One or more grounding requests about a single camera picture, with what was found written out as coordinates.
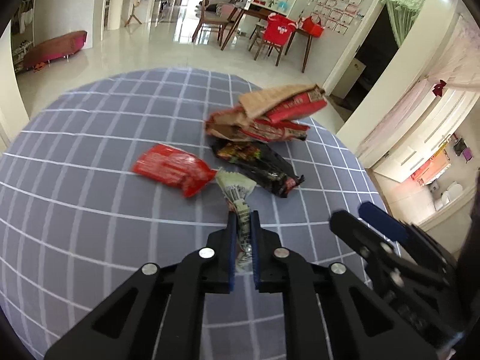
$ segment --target shiny tile floor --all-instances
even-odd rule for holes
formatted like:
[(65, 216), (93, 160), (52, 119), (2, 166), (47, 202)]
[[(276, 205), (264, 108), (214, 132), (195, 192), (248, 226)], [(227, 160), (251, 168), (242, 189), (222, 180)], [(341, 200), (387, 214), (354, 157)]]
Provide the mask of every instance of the shiny tile floor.
[[(247, 37), (232, 37), (229, 46), (221, 51), (217, 32), (204, 27), (196, 44), (192, 44), (197, 24), (198, 18), (191, 8), (167, 9), (158, 21), (107, 31), (102, 43), (81, 50), (69, 61), (58, 60), (37, 73), (19, 75), (18, 86), (28, 115), (37, 115), (67, 90), (140, 69), (199, 68), (235, 74), (263, 88), (311, 83), (287, 60), (280, 60), (276, 67), (274, 54), (267, 58), (264, 53), (254, 61), (255, 48), (248, 51)], [(344, 123), (330, 104), (314, 117), (331, 132), (337, 132)]]

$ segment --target table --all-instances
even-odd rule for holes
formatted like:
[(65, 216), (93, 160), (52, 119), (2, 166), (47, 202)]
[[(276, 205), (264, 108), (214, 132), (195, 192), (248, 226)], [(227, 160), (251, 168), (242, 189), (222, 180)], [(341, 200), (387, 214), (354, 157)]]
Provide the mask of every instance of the table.
[[(64, 93), (20, 133), (0, 160), (0, 306), (37, 359), (145, 262), (177, 263), (225, 226), (215, 184), (185, 199), (130, 169), (159, 142), (235, 169), (214, 157), (202, 121), (257, 89), (197, 69), (131, 72)], [(366, 280), (327, 221), (382, 201), (355, 156), (304, 122), (307, 142), (272, 147), (306, 181), (287, 199), (257, 187), (248, 203), (284, 246), (323, 265), (342, 260)], [(231, 295), (206, 296), (201, 359), (283, 359), (282, 313), (279, 294), (258, 294), (250, 272), (237, 274)]]
[(227, 46), (227, 43), (229, 42), (233, 33), (237, 30), (243, 15), (257, 17), (261, 20), (267, 20), (268, 15), (270, 15), (271, 13), (277, 13), (279, 15), (285, 16), (285, 14), (283, 13), (277, 12), (271, 8), (267, 8), (267, 7), (264, 7), (263, 5), (255, 4), (255, 3), (250, 3), (250, 6), (248, 7), (248, 9), (245, 9), (245, 8), (239, 8), (239, 9), (240, 9), (240, 14), (237, 16), (237, 19), (235, 20), (233, 26), (231, 26), (230, 31), (225, 38), (225, 42), (222, 45), (222, 51)]
[(290, 45), (292, 44), (293, 37), (295, 36), (296, 33), (299, 33), (300, 35), (307, 37), (307, 46), (305, 48), (305, 56), (303, 57), (303, 67), (301, 69), (301, 72), (305, 73), (305, 68), (307, 66), (307, 61), (308, 61), (308, 54), (310, 54), (311, 40), (314, 36), (306, 32), (305, 30), (302, 30), (301, 28), (297, 28), (297, 30), (292, 33), (292, 36), (289, 39), (289, 43), (286, 45), (285, 55), (289, 52)]

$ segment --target table leg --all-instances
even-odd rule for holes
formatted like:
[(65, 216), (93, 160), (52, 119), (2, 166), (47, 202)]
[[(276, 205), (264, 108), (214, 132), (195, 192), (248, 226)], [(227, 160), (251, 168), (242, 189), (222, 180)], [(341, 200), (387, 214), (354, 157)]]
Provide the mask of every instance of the table leg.
[(290, 36), (290, 39), (289, 39), (289, 44), (286, 45), (285, 55), (289, 52), (290, 45), (292, 44), (292, 41), (293, 41), (293, 37), (294, 37), (294, 36), (295, 36), (295, 31), (292, 32), (292, 35)]
[(225, 49), (227, 43), (229, 42), (230, 38), (232, 37), (233, 33), (237, 30), (237, 27), (239, 26), (240, 24), (240, 20), (241, 18), (243, 17), (243, 14), (245, 13), (245, 10), (242, 9), (240, 14), (238, 15), (237, 17), (237, 20), (235, 20), (235, 23), (233, 24), (232, 28), (230, 28), (230, 31), (228, 33), (228, 35), (226, 36), (225, 38), (225, 42), (223, 43), (222, 45), (222, 51)]
[(303, 59), (303, 67), (301, 69), (301, 72), (302, 73), (305, 73), (305, 68), (307, 66), (307, 61), (308, 61), (308, 54), (310, 53), (310, 46), (311, 46), (311, 39), (313, 37), (311, 35), (308, 36), (308, 40), (307, 40), (307, 47), (305, 48), (305, 57)]

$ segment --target lace curtain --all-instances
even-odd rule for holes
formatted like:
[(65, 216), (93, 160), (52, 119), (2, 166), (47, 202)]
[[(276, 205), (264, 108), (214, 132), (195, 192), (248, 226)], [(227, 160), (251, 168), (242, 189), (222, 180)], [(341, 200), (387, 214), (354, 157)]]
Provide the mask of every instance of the lace curtain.
[(380, 0), (385, 3), (392, 32), (400, 47), (410, 32), (420, 10), (422, 0)]
[(408, 91), (357, 148), (357, 157), (391, 136), (421, 104), (433, 87), (443, 80), (446, 88), (480, 92), (480, 30), (459, 17), (450, 41), (428, 74)]

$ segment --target silver screw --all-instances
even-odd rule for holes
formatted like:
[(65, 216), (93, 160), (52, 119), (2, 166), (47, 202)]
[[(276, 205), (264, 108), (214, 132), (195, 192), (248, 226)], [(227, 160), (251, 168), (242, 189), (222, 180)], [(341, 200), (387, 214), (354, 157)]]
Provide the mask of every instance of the silver screw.
[(210, 259), (215, 256), (215, 251), (211, 247), (204, 247), (198, 251), (198, 255), (203, 259)]
[(340, 262), (336, 262), (335, 264), (332, 264), (330, 269), (332, 270), (333, 273), (337, 275), (343, 275), (347, 271), (347, 268)]
[(284, 247), (278, 247), (274, 250), (273, 254), (279, 259), (284, 259), (285, 257), (290, 256), (290, 251), (288, 249), (285, 249)]
[(392, 248), (390, 247), (390, 245), (387, 245), (385, 242), (381, 242), (380, 243), (380, 246), (382, 247), (382, 249), (387, 252), (388, 254), (392, 253)]
[(151, 262), (149, 262), (148, 264), (145, 264), (142, 267), (142, 273), (147, 276), (154, 275), (157, 273), (157, 271), (158, 271), (157, 266), (155, 264), (152, 264)]
[(368, 250), (368, 248), (362, 246), (360, 248), (360, 254), (364, 259), (368, 259), (370, 256), (370, 251)]
[(394, 271), (390, 272), (390, 277), (397, 286), (403, 287), (405, 285), (402, 276), (400, 276), (400, 271), (397, 268), (395, 268)]

